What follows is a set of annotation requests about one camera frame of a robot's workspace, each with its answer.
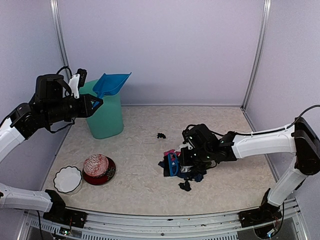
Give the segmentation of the blue hand brush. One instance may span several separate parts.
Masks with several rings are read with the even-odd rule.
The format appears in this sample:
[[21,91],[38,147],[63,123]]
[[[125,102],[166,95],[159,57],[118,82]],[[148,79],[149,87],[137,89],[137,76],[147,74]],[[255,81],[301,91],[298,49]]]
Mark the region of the blue hand brush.
[[165,177],[174,177],[179,172],[179,161],[175,153],[168,153],[164,157],[163,175]]

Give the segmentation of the blue plastic dustpan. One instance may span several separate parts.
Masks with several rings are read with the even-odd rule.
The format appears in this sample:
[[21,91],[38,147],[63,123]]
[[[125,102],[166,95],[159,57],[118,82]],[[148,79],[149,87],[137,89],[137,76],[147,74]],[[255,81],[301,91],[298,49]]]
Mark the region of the blue plastic dustpan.
[[117,95],[132,73],[104,73],[94,84],[92,91],[102,99],[105,96]]

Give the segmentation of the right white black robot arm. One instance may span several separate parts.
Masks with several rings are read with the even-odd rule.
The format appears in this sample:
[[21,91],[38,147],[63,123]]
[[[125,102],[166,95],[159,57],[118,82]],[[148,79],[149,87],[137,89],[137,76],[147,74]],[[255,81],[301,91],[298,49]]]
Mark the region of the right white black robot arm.
[[205,124],[188,126],[182,132],[185,147],[178,158],[182,170],[213,168],[221,162],[274,153],[294,154],[292,163],[274,188],[265,193],[256,218],[266,222],[284,200],[308,176],[320,171],[320,139],[307,121],[299,116],[294,122],[267,131],[238,133],[229,131],[221,138]]

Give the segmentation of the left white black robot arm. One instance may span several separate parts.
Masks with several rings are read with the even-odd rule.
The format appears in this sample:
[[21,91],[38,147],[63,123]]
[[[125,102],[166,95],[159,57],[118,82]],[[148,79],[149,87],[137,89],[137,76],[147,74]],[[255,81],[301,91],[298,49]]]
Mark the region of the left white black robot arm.
[[[103,100],[79,93],[85,79],[83,69],[69,82],[61,74],[38,76],[31,100],[18,105],[0,124],[0,159],[4,160],[39,129],[50,131],[55,123],[63,121],[71,126],[76,118],[91,117],[103,105]],[[50,213],[61,223],[70,218],[69,209],[55,190],[32,191],[2,183],[0,207]]]

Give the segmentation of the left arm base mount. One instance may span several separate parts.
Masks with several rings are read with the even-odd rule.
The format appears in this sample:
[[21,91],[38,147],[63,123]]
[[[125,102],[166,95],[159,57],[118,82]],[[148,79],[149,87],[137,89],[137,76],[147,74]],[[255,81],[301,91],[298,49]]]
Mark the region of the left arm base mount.
[[48,212],[43,213],[43,218],[54,223],[84,228],[87,213],[84,211],[66,208],[66,204],[55,190],[46,189],[44,191],[50,196],[52,206]]

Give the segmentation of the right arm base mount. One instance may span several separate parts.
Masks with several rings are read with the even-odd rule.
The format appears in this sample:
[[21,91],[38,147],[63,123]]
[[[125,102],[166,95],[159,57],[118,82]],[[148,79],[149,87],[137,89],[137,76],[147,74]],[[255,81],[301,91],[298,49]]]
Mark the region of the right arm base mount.
[[240,211],[238,213],[239,221],[242,228],[251,227],[281,219],[283,214],[279,206],[268,203],[268,194],[270,188],[265,192],[261,204],[258,208]]

